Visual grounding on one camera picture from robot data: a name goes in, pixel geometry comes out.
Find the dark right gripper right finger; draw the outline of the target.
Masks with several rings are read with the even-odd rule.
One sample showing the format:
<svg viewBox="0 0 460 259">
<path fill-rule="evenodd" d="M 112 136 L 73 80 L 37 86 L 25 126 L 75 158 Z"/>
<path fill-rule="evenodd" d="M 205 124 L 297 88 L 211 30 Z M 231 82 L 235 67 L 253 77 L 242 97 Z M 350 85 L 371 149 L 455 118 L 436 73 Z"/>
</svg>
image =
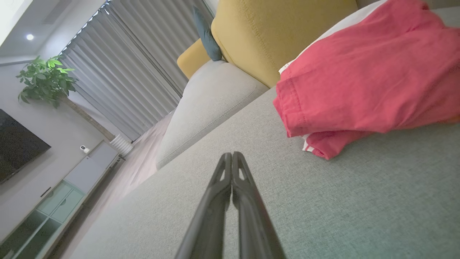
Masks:
<svg viewBox="0 0 460 259">
<path fill-rule="evenodd" d="M 239 256 L 241 259 L 285 259 L 269 213 L 244 155 L 232 155 L 233 204 L 239 215 Z"/>
</svg>

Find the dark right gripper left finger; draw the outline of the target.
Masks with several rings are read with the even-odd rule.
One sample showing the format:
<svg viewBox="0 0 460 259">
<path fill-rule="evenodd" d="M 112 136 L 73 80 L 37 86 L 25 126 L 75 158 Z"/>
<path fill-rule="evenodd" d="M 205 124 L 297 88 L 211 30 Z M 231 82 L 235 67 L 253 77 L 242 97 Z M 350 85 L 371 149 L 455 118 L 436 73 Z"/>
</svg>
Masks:
<svg viewBox="0 0 460 259">
<path fill-rule="evenodd" d="M 232 155 L 220 157 L 191 220 L 176 259 L 221 259 L 225 214 L 230 203 Z"/>
</svg>

